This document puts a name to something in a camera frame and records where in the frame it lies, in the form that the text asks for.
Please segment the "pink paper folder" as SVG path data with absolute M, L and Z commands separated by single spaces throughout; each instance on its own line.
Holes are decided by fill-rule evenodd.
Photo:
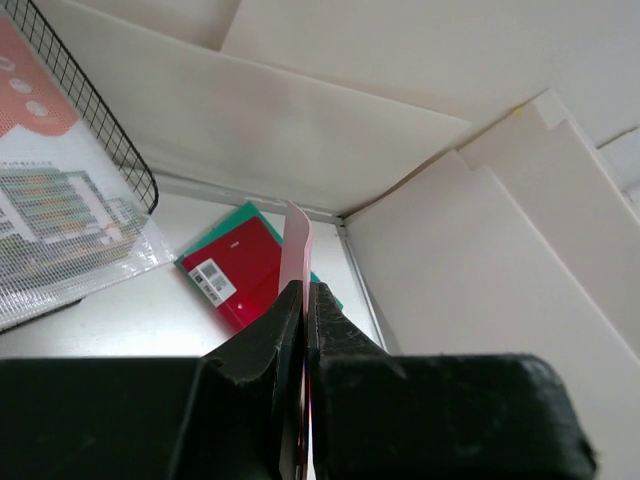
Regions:
M 310 393 L 309 367 L 307 360 L 308 310 L 311 285 L 311 222 L 306 213 L 293 202 L 287 203 L 280 264 L 279 289 L 283 290 L 290 281 L 302 282 L 301 326 L 302 360 L 300 363 L 301 390 L 299 413 L 299 447 L 296 478 L 308 478 L 309 438 L 310 438 Z

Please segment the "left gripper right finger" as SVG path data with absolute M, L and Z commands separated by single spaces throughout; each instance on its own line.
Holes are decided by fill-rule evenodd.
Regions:
M 592 479 L 564 383 L 527 354 L 394 356 L 310 289 L 313 464 L 320 479 Z

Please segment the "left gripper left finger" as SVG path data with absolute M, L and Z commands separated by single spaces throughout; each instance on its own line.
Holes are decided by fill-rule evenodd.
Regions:
M 303 285 L 201 357 L 1 363 L 5 479 L 300 479 Z

